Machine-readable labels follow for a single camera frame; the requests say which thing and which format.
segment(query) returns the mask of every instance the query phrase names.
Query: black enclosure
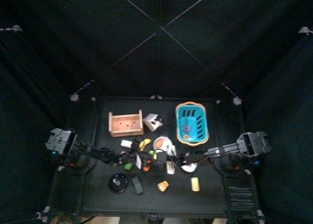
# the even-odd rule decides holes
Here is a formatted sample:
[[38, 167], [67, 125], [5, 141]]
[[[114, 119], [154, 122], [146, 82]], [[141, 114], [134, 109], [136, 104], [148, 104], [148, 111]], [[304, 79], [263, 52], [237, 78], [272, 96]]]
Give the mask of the black enclosure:
[[[0, 222], [31, 219], [49, 203], [61, 211], [79, 205], [86, 212], [122, 214], [114, 209], [126, 207], [117, 203], [106, 210], [98, 185], [89, 184], [104, 175], [99, 169], [112, 173], [101, 163], [87, 179], [65, 176], [74, 186], [55, 187], [51, 194], [58, 176], [45, 146], [50, 130], [75, 127], [98, 145], [110, 142], [102, 134], [109, 137], [110, 110], [144, 108], [146, 114], [158, 106], [176, 128], [169, 108], [198, 101], [215, 116], [208, 147], [233, 143], [244, 132], [269, 134], [273, 150], [256, 174], [269, 223], [313, 223], [313, 34], [299, 33], [313, 29], [312, 3], [0, 0]], [[235, 97], [243, 99], [239, 106]], [[184, 205], [178, 210], [202, 216], [201, 202], [220, 204], [221, 186], [217, 200], [194, 198], [200, 212]], [[87, 196], [71, 194], [83, 187]], [[184, 203], [180, 192], [172, 195]], [[224, 217], [225, 209], [211, 212]]]

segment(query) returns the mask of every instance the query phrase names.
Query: orange object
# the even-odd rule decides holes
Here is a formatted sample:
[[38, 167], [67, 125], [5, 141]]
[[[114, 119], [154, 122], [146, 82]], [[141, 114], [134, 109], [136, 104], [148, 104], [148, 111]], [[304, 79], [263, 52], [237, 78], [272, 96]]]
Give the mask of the orange object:
[[164, 181], [162, 183], [158, 184], [158, 188], [162, 192], [166, 191], [166, 189], [169, 188], [169, 183], [166, 181]]

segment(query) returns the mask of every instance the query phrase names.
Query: wooden box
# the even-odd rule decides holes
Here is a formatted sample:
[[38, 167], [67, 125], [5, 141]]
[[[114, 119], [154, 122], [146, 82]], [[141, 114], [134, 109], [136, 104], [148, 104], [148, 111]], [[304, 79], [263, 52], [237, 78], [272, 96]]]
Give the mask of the wooden box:
[[109, 131], [113, 137], [144, 134], [142, 111], [140, 114], [117, 115], [109, 113]]

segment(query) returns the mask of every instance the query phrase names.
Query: blue plastic basket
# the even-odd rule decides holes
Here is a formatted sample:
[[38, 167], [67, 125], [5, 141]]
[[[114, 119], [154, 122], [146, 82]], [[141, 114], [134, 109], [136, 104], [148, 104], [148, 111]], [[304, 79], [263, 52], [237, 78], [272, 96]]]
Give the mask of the blue plastic basket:
[[196, 102], [185, 102], [177, 107], [178, 140], [190, 146], [204, 144], [209, 139], [207, 108]]

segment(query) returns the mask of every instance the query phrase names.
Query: small toy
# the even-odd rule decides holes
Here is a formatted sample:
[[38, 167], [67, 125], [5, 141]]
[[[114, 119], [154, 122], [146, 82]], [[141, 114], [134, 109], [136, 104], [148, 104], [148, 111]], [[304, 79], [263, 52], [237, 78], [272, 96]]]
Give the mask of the small toy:
[[198, 192], [201, 190], [198, 177], [192, 178], [192, 186], [194, 192]]
[[162, 192], [166, 191], [166, 189], [169, 188], [169, 183], [166, 181], [164, 181], [162, 183], [158, 184], [158, 188]]
[[158, 114], [152, 113], [144, 119], [144, 123], [148, 125], [150, 130], [154, 132], [164, 125], [164, 120]]
[[142, 143], [140, 144], [140, 150], [144, 151], [146, 146], [152, 143], [150, 139], [145, 139]]

